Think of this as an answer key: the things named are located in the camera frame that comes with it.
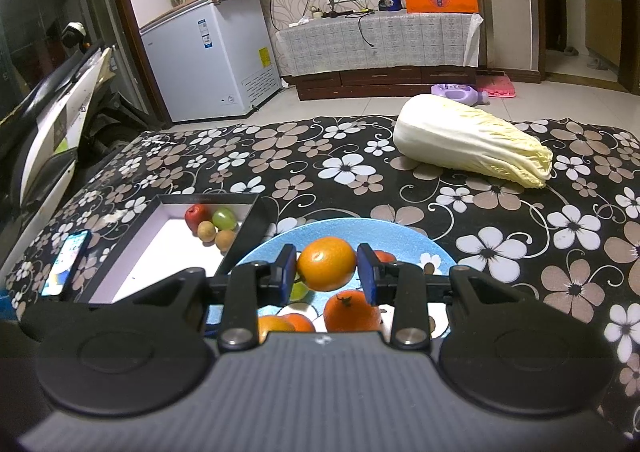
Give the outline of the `red fruit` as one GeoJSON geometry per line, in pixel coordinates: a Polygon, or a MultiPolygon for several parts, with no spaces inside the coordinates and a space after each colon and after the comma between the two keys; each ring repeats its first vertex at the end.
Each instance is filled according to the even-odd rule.
{"type": "Polygon", "coordinates": [[[394,261],[397,261],[396,256],[392,253],[381,250],[375,250],[374,253],[376,258],[381,261],[381,263],[393,263],[394,261]]]}

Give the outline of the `green lime fruit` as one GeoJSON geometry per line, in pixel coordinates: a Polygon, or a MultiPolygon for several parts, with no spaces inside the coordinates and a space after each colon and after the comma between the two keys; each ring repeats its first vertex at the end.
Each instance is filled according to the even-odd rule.
{"type": "Polygon", "coordinates": [[[291,303],[301,302],[307,296],[308,293],[309,293],[309,289],[307,285],[303,281],[297,281],[292,286],[290,302],[291,303]]]}

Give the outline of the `yellow orange fruit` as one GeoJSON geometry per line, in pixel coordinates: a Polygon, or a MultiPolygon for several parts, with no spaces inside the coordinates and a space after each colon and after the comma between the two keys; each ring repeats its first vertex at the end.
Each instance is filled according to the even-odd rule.
{"type": "Polygon", "coordinates": [[[344,287],[356,269],[356,253],[343,239],[324,237],[309,243],[297,258],[300,279],[315,292],[344,287]]]}

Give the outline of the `large mandarin with stem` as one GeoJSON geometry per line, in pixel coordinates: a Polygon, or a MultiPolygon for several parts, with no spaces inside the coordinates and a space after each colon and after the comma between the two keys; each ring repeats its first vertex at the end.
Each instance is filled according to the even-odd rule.
{"type": "Polygon", "coordinates": [[[358,290],[341,291],[330,297],[324,306],[323,321],[330,333],[374,332],[382,328],[380,309],[370,305],[358,290]]]}

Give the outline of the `small orange fruit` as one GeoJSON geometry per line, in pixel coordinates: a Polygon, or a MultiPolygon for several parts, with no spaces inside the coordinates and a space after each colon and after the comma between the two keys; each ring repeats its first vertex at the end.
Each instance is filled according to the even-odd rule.
{"type": "Polygon", "coordinates": [[[294,325],[283,317],[261,316],[258,318],[259,344],[263,344],[270,333],[295,332],[294,325]]]}

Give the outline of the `brown kiwi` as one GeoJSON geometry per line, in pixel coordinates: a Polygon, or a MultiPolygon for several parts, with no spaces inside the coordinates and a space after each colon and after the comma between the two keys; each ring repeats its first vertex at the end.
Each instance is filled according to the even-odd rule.
{"type": "Polygon", "coordinates": [[[217,228],[210,220],[203,220],[196,228],[196,236],[205,244],[212,243],[216,239],[217,228]]]}
{"type": "Polygon", "coordinates": [[[235,240],[236,234],[233,230],[224,229],[219,230],[216,234],[215,245],[221,253],[225,254],[231,249],[231,246],[235,240]]]}

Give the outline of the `green apple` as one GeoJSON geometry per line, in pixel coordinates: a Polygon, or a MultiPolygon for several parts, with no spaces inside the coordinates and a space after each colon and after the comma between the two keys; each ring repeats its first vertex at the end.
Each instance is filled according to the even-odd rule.
{"type": "Polygon", "coordinates": [[[231,209],[223,206],[213,212],[212,223],[219,231],[235,231],[235,228],[238,225],[238,220],[231,209]]]}

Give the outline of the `red apple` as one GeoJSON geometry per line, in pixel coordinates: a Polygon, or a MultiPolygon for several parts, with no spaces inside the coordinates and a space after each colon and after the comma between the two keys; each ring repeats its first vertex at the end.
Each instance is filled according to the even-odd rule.
{"type": "Polygon", "coordinates": [[[184,212],[183,219],[192,232],[192,235],[198,233],[198,225],[203,221],[209,221],[212,218],[212,212],[206,204],[198,203],[189,206],[184,212]]]}

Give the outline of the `orange mandarin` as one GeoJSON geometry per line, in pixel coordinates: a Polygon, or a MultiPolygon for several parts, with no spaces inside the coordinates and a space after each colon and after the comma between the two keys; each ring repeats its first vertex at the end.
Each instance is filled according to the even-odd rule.
{"type": "Polygon", "coordinates": [[[314,324],[301,313],[287,313],[282,318],[288,321],[296,332],[314,333],[316,331],[314,324]]]}

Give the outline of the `blue cartoon tiger plate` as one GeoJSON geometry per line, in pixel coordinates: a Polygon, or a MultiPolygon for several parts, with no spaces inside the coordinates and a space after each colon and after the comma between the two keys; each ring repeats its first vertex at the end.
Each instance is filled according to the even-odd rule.
{"type": "Polygon", "coordinates": [[[381,331],[390,334],[394,307],[370,307],[364,299],[357,250],[367,244],[383,263],[405,261],[427,273],[442,276],[454,265],[452,257],[426,235],[390,221],[335,218],[315,221],[281,233],[262,243],[243,259],[276,260],[282,249],[296,248],[296,275],[284,306],[268,304],[258,317],[268,329],[285,319],[297,331],[381,331]]]}

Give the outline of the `black tray with white inside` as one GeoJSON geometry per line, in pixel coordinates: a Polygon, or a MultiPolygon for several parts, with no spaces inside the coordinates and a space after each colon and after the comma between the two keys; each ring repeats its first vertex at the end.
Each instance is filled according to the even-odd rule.
{"type": "Polygon", "coordinates": [[[268,202],[257,194],[159,195],[131,223],[75,299],[111,304],[190,267],[204,269],[209,277],[225,275],[262,243],[270,223],[268,202]],[[184,214],[197,204],[212,212],[226,207],[234,214],[239,227],[228,251],[203,243],[186,224],[184,214]]]}

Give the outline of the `napa cabbage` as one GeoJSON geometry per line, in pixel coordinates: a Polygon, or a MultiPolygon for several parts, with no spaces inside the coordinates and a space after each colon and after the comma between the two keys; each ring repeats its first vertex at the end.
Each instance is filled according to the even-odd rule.
{"type": "Polygon", "coordinates": [[[542,188],[550,178],[552,151],[537,138],[482,109],[431,94],[409,98],[393,139],[409,159],[542,188]]]}

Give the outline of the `tv cabinet with lace cloth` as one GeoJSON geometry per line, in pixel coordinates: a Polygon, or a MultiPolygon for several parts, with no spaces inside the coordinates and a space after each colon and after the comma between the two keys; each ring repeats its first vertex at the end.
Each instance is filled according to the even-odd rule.
{"type": "Polygon", "coordinates": [[[479,14],[372,12],[314,19],[276,34],[285,81],[302,100],[413,96],[476,82],[479,14]]]}

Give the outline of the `white chest freezer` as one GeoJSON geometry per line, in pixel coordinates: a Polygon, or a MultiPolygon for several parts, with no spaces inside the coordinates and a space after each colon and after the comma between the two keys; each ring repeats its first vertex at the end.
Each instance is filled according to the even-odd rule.
{"type": "Polygon", "coordinates": [[[172,123],[247,116],[281,88],[259,0],[191,0],[140,35],[172,123]]]}

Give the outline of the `white black scooter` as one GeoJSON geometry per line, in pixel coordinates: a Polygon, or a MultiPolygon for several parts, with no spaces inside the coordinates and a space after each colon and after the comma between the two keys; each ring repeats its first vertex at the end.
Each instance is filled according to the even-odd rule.
{"type": "Polygon", "coordinates": [[[152,126],[115,88],[113,48],[70,22],[75,51],[1,121],[1,258],[21,252],[79,179],[152,126]]]}

